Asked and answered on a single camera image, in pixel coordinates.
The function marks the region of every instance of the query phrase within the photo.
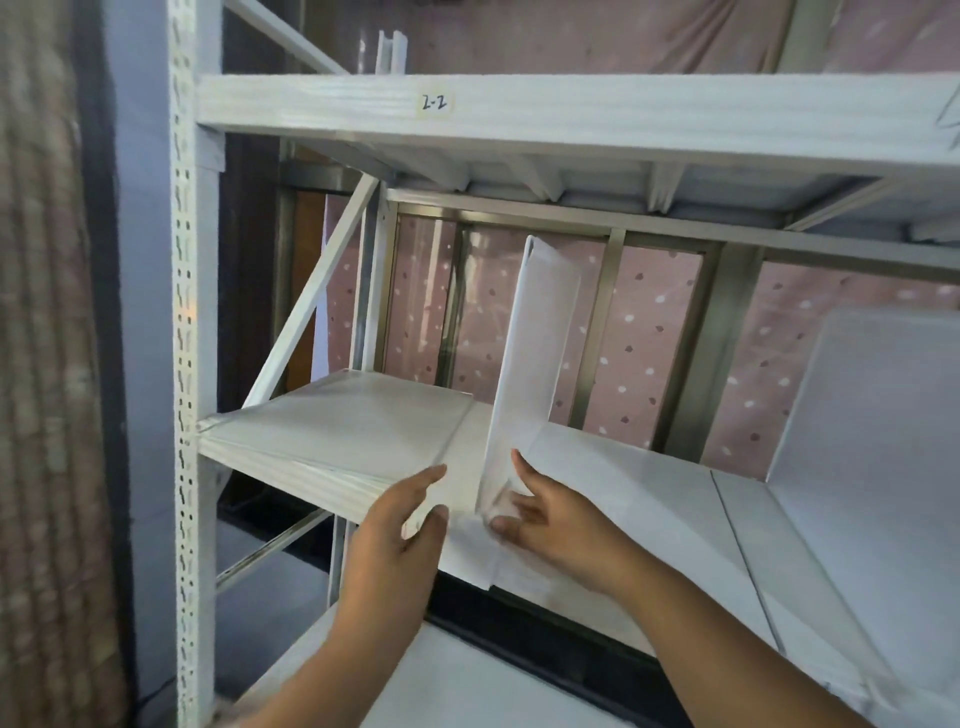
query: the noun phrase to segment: forearm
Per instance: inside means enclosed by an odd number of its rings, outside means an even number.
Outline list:
[[[317,653],[242,728],[355,728],[403,651],[389,640],[335,623]]]
[[[625,554],[613,597],[650,640],[697,728],[869,724],[650,552]]]

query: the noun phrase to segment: shelf label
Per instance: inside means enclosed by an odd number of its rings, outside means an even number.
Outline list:
[[[417,116],[422,119],[446,118],[453,113],[453,94],[445,88],[424,88],[417,95]]]

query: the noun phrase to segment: hand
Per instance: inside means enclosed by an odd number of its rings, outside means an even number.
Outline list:
[[[400,480],[371,506],[350,539],[340,606],[332,632],[376,644],[397,661],[417,636],[433,588],[449,512],[434,506],[420,531],[404,540],[400,529],[446,473],[437,465]]]
[[[490,528],[595,592],[614,596],[639,548],[590,500],[538,473],[518,450],[514,468],[533,493],[510,493],[520,518],[497,516]]]

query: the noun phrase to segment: left hand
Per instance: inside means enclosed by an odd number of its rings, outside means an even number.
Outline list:
[[[400,529],[423,503],[427,487],[445,474],[446,465],[420,471],[390,486],[371,506],[349,541],[332,632],[372,641],[381,657],[397,661],[410,646],[437,575],[449,511],[434,506],[409,539]]]

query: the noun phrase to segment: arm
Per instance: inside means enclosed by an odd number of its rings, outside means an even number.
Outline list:
[[[447,511],[416,536],[400,528],[446,473],[428,468],[391,486],[350,539],[344,586],[326,642],[243,728],[360,725],[417,636],[437,575]]]
[[[533,495],[512,494],[521,518],[497,517],[491,528],[619,603],[657,650],[698,728],[869,728],[593,503],[516,450],[513,457]]]

